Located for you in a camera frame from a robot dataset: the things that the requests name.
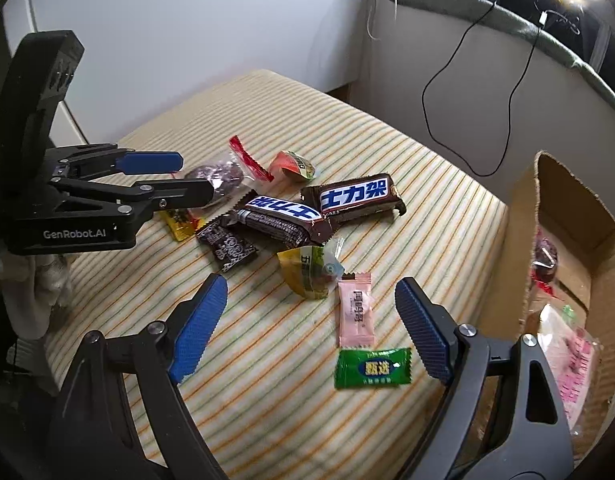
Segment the yellow candy wrapper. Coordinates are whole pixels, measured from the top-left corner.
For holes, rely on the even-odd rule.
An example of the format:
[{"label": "yellow candy wrapper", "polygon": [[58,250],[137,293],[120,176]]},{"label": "yellow candy wrapper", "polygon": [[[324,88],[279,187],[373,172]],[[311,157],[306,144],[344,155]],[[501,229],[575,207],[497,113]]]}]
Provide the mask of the yellow candy wrapper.
[{"label": "yellow candy wrapper", "polygon": [[327,298],[345,269],[330,251],[304,246],[277,253],[281,274],[288,286],[308,300]]},{"label": "yellow candy wrapper", "polygon": [[177,242],[182,242],[194,236],[196,230],[206,223],[204,219],[193,218],[187,209],[172,209],[159,211],[159,213],[168,224],[172,236]]}]

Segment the black cable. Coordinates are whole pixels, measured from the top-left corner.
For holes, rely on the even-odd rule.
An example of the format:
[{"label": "black cable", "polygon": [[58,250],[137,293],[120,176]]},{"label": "black cable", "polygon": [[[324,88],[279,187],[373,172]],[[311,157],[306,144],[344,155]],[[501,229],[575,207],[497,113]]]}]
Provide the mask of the black cable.
[{"label": "black cable", "polygon": [[[563,10],[563,2],[561,0],[556,0],[556,1],[561,6],[559,10]],[[570,28],[570,30],[574,33],[575,36],[580,35],[581,31],[579,30],[579,27],[572,20],[570,20],[564,13],[557,12],[556,10],[548,9],[546,7],[540,6],[539,0],[534,0],[534,6],[537,8],[538,12],[546,12],[548,14],[553,14],[555,16],[558,16],[559,19],[556,20],[554,23],[565,23]]]},{"label": "black cable", "polygon": [[482,15],[478,20],[476,20],[476,22],[472,23],[472,25],[470,25],[467,28],[467,30],[463,33],[463,37],[461,38],[461,41],[459,41],[459,44],[454,50],[454,53],[452,53],[452,56],[449,58],[449,61],[445,64],[443,68],[441,68],[436,74],[434,74],[434,76],[428,81],[427,85],[425,85],[425,88],[423,89],[423,93],[421,94],[421,103],[423,104],[423,116],[425,117],[425,125],[427,126],[427,130],[428,130],[428,133],[430,134],[431,139],[437,144],[440,144],[441,146],[443,146],[443,148],[450,150],[452,153],[454,153],[454,155],[458,156],[463,162],[465,162],[468,168],[470,168],[470,171],[472,171],[472,173],[482,178],[492,176],[494,173],[499,171],[499,168],[501,167],[501,165],[503,164],[503,161],[505,160],[505,155],[507,155],[507,150],[508,150],[508,147],[510,146],[510,136],[511,136],[511,99],[514,97],[514,92],[516,92],[517,88],[521,85],[521,82],[523,81],[523,78],[525,77],[527,73],[527,69],[529,68],[529,62],[532,60],[532,54],[534,54],[534,49],[536,48],[537,42],[539,41],[539,36],[542,30],[542,27],[539,27],[539,30],[537,30],[537,35],[534,38],[534,43],[532,43],[532,48],[529,51],[529,56],[527,57],[527,63],[525,64],[525,69],[523,70],[523,74],[521,75],[521,78],[519,79],[518,83],[516,83],[516,85],[514,86],[513,90],[510,93],[510,99],[508,100],[508,134],[507,134],[507,139],[505,140],[505,149],[503,150],[503,155],[501,156],[501,160],[499,160],[499,163],[496,165],[496,168],[494,168],[494,171],[491,171],[490,173],[478,173],[477,171],[475,171],[474,168],[472,168],[470,163],[466,161],[465,158],[460,153],[454,151],[447,144],[444,144],[440,140],[436,139],[434,135],[432,135],[432,132],[430,129],[430,123],[428,121],[427,111],[425,109],[425,92],[427,91],[428,87],[431,85],[432,81],[434,81],[441,72],[443,72],[447,67],[449,67],[449,64],[452,62],[452,60],[454,60],[454,57],[457,55],[457,52],[459,51],[459,48],[463,44],[463,40],[465,40],[465,37],[468,34],[468,32],[472,30],[473,27],[478,25],[478,23],[482,22],[483,19],[490,12],[492,12],[495,6],[496,6],[496,2],[492,3],[492,6],[487,10],[487,12],[484,15]]},{"label": "black cable", "polygon": [[16,351],[19,348],[19,338],[16,338],[16,341],[14,342],[14,359],[12,360],[12,375],[14,375],[14,372],[16,371]]}]

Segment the striped fabric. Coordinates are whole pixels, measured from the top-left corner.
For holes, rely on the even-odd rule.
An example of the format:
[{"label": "striped fabric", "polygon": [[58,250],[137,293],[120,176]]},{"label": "striped fabric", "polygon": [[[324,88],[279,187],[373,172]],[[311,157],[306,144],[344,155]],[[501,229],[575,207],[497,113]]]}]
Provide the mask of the striped fabric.
[{"label": "striped fabric", "polygon": [[[376,118],[259,71],[192,97],[121,145],[179,150],[191,168],[219,155],[235,134],[264,165],[282,149],[306,156],[320,170],[317,182],[392,174],[407,214],[358,219],[340,230],[345,268],[372,273],[376,348],[412,346],[394,307],[403,276],[414,276],[459,322],[473,317],[502,242],[505,205]],[[298,200],[299,189],[277,179],[267,194]],[[232,479],[392,478],[421,435],[437,383],[414,353],[408,386],[336,391],[337,294],[298,297],[278,271],[278,247],[252,240],[260,255],[227,275],[228,306],[200,368],[180,386],[205,441]],[[158,218],[143,226],[132,250],[80,256],[69,319],[46,344],[57,381],[88,330],[120,336],[165,319],[215,268],[207,247],[173,241]],[[163,463],[134,376],[126,387],[146,455]]]}]

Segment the snickers bar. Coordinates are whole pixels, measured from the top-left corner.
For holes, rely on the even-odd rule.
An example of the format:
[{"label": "snickers bar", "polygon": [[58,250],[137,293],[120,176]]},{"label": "snickers bar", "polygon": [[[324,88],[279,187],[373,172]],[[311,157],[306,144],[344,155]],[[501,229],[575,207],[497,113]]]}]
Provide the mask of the snickers bar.
[{"label": "snickers bar", "polygon": [[230,221],[270,235],[290,249],[323,245],[337,229],[335,222],[304,204],[269,196],[248,196],[244,202],[232,211]]},{"label": "snickers bar", "polygon": [[301,197],[325,218],[341,222],[390,209],[404,215],[407,210],[388,173],[304,187]]}]

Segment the blue gripper pad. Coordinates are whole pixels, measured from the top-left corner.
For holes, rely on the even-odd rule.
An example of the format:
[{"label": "blue gripper pad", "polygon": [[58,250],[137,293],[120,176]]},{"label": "blue gripper pad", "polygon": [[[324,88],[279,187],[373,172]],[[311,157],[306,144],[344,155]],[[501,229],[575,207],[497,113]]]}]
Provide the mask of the blue gripper pad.
[{"label": "blue gripper pad", "polygon": [[126,175],[174,173],[184,166],[184,158],[179,152],[129,152],[115,166]]},{"label": "blue gripper pad", "polygon": [[424,302],[419,298],[405,279],[396,283],[395,300],[396,311],[428,375],[448,384],[453,377],[449,364],[449,344],[427,310],[429,300]]},{"label": "blue gripper pad", "polygon": [[223,276],[217,276],[176,338],[174,359],[168,370],[174,383],[181,383],[196,370],[227,303],[228,282]]}]

